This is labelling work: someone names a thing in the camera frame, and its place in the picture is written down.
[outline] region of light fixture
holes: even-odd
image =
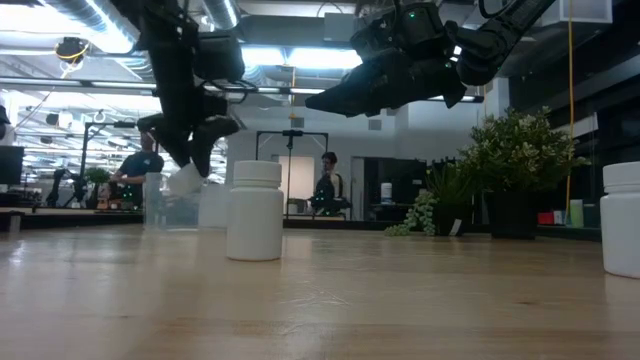
[[[292,94],[309,94],[309,95],[315,95],[315,94],[320,94],[321,92],[323,92],[325,89],[300,89],[300,88],[291,88],[291,93]]]
[[[442,95],[434,96],[434,97],[430,98],[429,100],[431,100],[431,101],[444,101],[444,97]],[[463,96],[462,100],[460,100],[460,101],[462,101],[462,102],[473,102],[475,100],[476,100],[475,96]]]
[[[107,117],[104,115],[102,110],[98,111],[95,115],[93,115],[93,122],[103,123]]]
[[[279,88],[270,88],[270,87],[261,87],[258,88],[259,94],[278,94],[280,93]]]
[[[275,47],[243,47],[242,59],[245,66],[284,64],[282,50]]]
[[[132,90],[155,90],[156,89],[156,84],[149,84],[149,83],[94,81],[91,84],[95,87],[106,87],[106,88],[116,88],[116,89],[132,89]]]
[[[0,77],[0,83],[4,85],[41,85],[41,86],[81,86],[80,81],[63,79],[30,79]]]
[[[82,150],[79,149],[55,149],[55,148],[25,148],[25,153],[33,154],[63,154],[63,155],[82,155]],[[127,150],[87,150],[88,155],[131,155],[135,151]]]
[[[296,48],[288,64],[302,69],[353,69],[362,60],[355,50]]]

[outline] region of person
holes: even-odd
[[[140,206],[143,201],[142,184],[148,172],[160,172],[164,167],[164,160],[153,151],[153,138],[146,132],[140,133],[142,150],[127,156],[120,169],[111,177],[112,182],[125,185],[131,193],[133,205]]]
[[[0,104],[0,145],[13,146],[15,140],[15,129],[9,121],[6,108]]]
[[[342,197],[342,177],[336,172],[336,164],[338,157],[333,151],[326,152],[322,155],[322,172],[323,176],[327,176],[333,185],[334,197]]]
[[[322,177],[316,184],[313,197],[309,199],[316,215],[340,216],[341,210],[351,207],[344,198],[342,177],[336,172],[338,157],[334,152],[322,155]]]

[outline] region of desk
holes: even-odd
[[[0,358],[640,359],[640,281],[597,243],[286,230],[280,261],[248,263],[224,234],[19,234]]]

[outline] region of black plant pot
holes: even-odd
[[[525,192],[486,193],[491,236],[496,239],[533,240],[537,215],[533,194]]]
[[[433,223],[438,236],[462,236],[471,222],[471,204],[436,204],[433,209]],[[460,220],[455,234],[453,226]]]

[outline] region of white wall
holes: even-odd
[[[487,93],[486,105],[482,106],[483,117],[485,111],[486,115],[504,116],[509,105],[509,79],[493,79],[493,88]]]
[[[286,212],[287,190],[290,199],[308,199],[313,196],[315,188],[315,163],[317,159],[310,156],[291,157],[291,186],[289,184],[289,157],[278,156],[278,163],[282,165],[282,184],[280,190],[284,194],[282,199],[283,211]]]
[[[359,196],[364,190],[364,157],[439,160],[448,156],[458,156],[458,149],[471,142],[469,132],[479,124],[483,104],[460,103],[447,109],[444,103],[416,102],[399,109],[395,118],[383,116],[383,131],[368,131],[366,119],[346,119],[342,116],[320,112],[296,110],[296,115],[306,116],[305,131],[328,132],[329,151],[338,157],[337,171],[345,184],[345,197],[351,199],[354,207],[359,207]],[[265,117],[255,110],[238,111],[238,115],[250,130],[230,136],[227,151],[227,182],[233,181],[233,167],[236,161],[254,160],[256,130],[283,130],[289,128],[289,109],[263,111]],[[272,161],[274,155],[287,156],[287,138],[275,134],[269,141],[263,134],[260,138],[260,160]],[[316,137],[324,144],[323,137]],[[310,156],[316,159],[314,182],[321,176],[319,161],[325,149],[309,136],[294,138],[293,156]],[[362,214],[354,212],[354,218]]]
[[[261,143],[267,139],[267,135],[261,136]],[[256,133],[254,131],[242,131],[230,136],[227,150],[227,183],[233,181],[233,167],[236,161],[255,159]],[[286,147],[287,138],[276,134],[260,148],[260,160],[271,161],[273,155],[288,156]],[[394,144],[391,138],[351,138],[329,136],[329,151],[336,153],[338,164],[336,171],[342,176],[345,184],[345,196],[348,198],[351,185],[351,159],[353,157],[394,157]],[[311,156],[315,161],[315,181],[322,175],[322,163],[320,158],[325,150],[309,136],[294,138],[293,156]]]
[[[471,143],[471,128],[481,121],[482,104],[460,103],[447,109],[444,103],[415,102],[408,106],[407,126],[398,128],[396,158],[440,160],[457,157],[458,149]],[[396,121],[402,122],[402,112]]]

